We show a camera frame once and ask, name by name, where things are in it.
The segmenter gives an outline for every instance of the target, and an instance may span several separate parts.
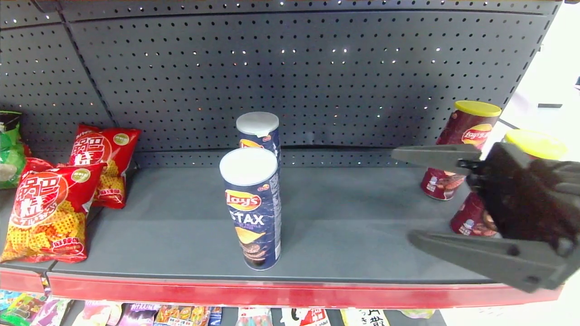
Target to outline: gray metal shelf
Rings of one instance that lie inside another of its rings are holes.
[[[268,271],[246,267],[216,168],[156,168],[133,179],[127,207],[89,225],[89,258],[56,273],[143,278],[485,283],[413,248],[411,229],[448,230],[465,197],[431,200],[422,168],[282,170],[282,255]]]

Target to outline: potato chip image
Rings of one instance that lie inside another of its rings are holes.
[[[240,239],[240,242],[243,244],[250,244],[256,241],[261,236],[263,236],[264,234],[266,234],[266,232],[262,233],[252,232],[250,230],[243,229],[239,226],[235,227],[235,232],[238,234],[238,238]]]

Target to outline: green snack bag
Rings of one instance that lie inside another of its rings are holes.
[[[23,293],[4,310],[0,320],[14,326],[30,326],[45,301],[43,295]]]
[[[0,189],[15,188],[26,164],[26,150],[20,140],[22,113],[0,111]]]

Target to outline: red snack bag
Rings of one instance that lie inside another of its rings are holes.
[[[79,125],[68,163],[83,166],[106,163],[101,174],[93,206],[125,207],[125,172],[141,133],[138,129]]]
[[[104,164],[54,168],[27,158],[0,262],[86,259],[85,222]]]

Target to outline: pegboard back panel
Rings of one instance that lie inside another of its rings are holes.
[[[140,151],[231,148],[235,119],[281,118],[282,145],[432,144],[453,103],[503,106],[544,15],[413,10],[144,17],[71,24]]]
[[[42,13],[31,1],[0,1],[0,30],[60,23],[57,13]]]
[[[141,168],[215,168],[228,150],[139,152],[134,159]],[[287,168],[403,168],[412,166],[390,156],[381,149],[285,149],[282,166]]]
[[[556,1],[61,1],[68,21],[161,15],[309,12],[321,10],[468,10],[480,12],[553,14]]]
[[[70,151],[77,124],[112,126],[61,24],[0,31],[0,107],[33,151]]]

